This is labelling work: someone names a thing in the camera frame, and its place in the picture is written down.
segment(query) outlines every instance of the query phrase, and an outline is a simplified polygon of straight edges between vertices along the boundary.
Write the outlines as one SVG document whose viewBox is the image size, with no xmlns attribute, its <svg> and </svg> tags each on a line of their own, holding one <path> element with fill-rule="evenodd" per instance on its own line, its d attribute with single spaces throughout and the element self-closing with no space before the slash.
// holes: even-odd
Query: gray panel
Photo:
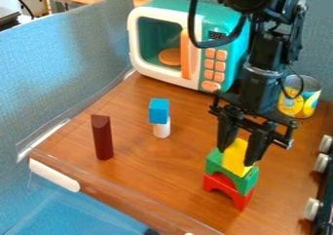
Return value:
<svg viewBox="0 0 333 235">
<path fill-rule="evenodd" d="M 48 198 L 16 143 L 130 67 L 132 0 L 107 0 L 0 32 L 0 234 Z"/>
</svg>

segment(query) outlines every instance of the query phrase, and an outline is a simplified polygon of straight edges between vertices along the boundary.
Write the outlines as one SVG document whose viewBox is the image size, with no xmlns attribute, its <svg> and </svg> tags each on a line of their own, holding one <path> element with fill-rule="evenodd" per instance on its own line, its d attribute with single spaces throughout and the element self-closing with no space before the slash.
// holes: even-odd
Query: cable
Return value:
<svg viewBox="0 0 333 235">
<path fill-rule="evenodd" d="M 300 80 L 301 80 L 301 89 L 300 89 L 300 91 L 298 92 L 298 94 L 297 94 L 295 97 L 292 97 L 292 96 L 286 91 L 286 89 L 285 89 L 285 87 L 283 86 L 283 83 L 282 83 L 282 81 L 281 81 L 280 79 L 278 80 L 278 83 L 279 83 L 279 85 L 281 86 L 281 89 L 282 89 L 282 91 L 283 91 L 283 94 L 284 94 L 287 98 L 289 98 L 289 99 L 295 99 L 295 98 L 299 97 L 299 96 L 304 92 L 305 82 L 304 82 L 303 77 L 300 76 L 300 75 L 299 75 L 299 74 L 298 74 L 298 73 L 292 68 L 291 65 L 288 65 L 288 67 L 289 67 L 289 69 L 290 69 L 292 72 L 294 72 L 295 75 L 297 75 L 298 78 L 300 78 Z"/>
<path fill-rule="evenodd" d="M 235 41 L 241 35 L 241 30 L 244 27 L 248 15 L 241 15 L 240 20 L 235 27 L 235 29 L 225 38 L 222 40 L 214 40 L 214 41 L 202 41 L 198 42 L 195 34 L 195 24 L 196 24 L 196 13 L 198 7 L 199 0 L 191 0 L 190 3 L 190 10 L 189 10 L 189 17 L 188 17 L 188 28 L 189 28 L 189 36 L 197 48 L 200 49 L 207 49 L 207 48 L 214 48 L 218 46 L 223 46 Z"/>
<path fill-rule="evenodd" d="M 35 16 L 31 12 L 30 8 L 22 0 L 18 0 L 18 1 L 25 7 L 26 11 L 28 11 L 28 13 L 31 15 L 31 19 L 33 20 L 35 18 Z"/>
</svg>

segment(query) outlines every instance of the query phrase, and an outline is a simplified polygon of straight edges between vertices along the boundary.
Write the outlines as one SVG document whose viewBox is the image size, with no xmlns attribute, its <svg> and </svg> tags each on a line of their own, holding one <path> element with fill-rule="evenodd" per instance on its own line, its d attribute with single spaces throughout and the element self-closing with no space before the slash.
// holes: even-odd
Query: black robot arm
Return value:
<svg viewBox="0 0 333 235">
<path fill-rule="evenodd" d="M 306 0 L 217 0 L 219 3 L 241 13 L 240 21 L 230 36 L 222 40 L 197 42 L 194 35 L 194 19 L 198 0 L 191 1 L 189 12 L 189 35 L 199 48 L 216 47 L 236 40 L 244 19 L 251 22 L 249 56 L 243 65 L 238 94 L 215 93 L 210 113 L 217 116 L 217 146 L 221 152 L 231 145 L 239 132 L 251 132 L 245 161 L 251 166 L 261 160 L 271 143 L 285 149 L 293 143 L 293 132 L 298 127 L 291 118 L 276 110 L 281 91 L 290 98 L 283 87 L 286 67 L 298 59 L 302 50 L 302 30 L 307 11 Z M 219 101 L 229 104 L 222 107 Z M 263 117 L 266 122 L 258 124 L 245 116 Z M 276 131 L 277 125 L 286 127 L 285 134 Z"/>
</svg>

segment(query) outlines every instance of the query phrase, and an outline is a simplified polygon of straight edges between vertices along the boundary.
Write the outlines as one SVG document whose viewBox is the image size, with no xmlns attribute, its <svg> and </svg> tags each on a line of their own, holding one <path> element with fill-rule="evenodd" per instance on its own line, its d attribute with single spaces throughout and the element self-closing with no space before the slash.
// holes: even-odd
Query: gray wall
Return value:
<svg viewBox="0 0 333 235">
<path fill-rule="evenodd" d="M 50 194 L 29 189 L 16 144 L 130 69 L 132 0 L 107 0 L 0 32 L 0 234 Z"/>
<path fill-rule="evenodd" d="M 202 0 L 216 3 L 214 0 Z M 304 47 L 295 70 L 319 80 L 322 98 L 333 100 L 333 0 L 308 0 Z"/>
</svg>

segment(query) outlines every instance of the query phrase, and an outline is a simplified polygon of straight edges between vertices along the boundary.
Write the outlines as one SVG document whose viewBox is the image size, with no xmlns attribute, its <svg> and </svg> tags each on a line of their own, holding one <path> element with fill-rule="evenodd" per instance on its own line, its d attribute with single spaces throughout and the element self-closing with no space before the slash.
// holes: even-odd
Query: toy microwave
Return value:
<svg viewBox="0 0 333 235">
<path fill-rule="evenodd" d="M 189 2 L 153 0 L 129 14 L 130 60 L 141 74 L 203 92 L 227 92 L 238 76 L 249 44 L 249 23 L 231 44 L 197 49 L 187 31 Z M 197 40 L 220 39 L 231 33 L 240 14 L 199 3 Z"/>
</svg>

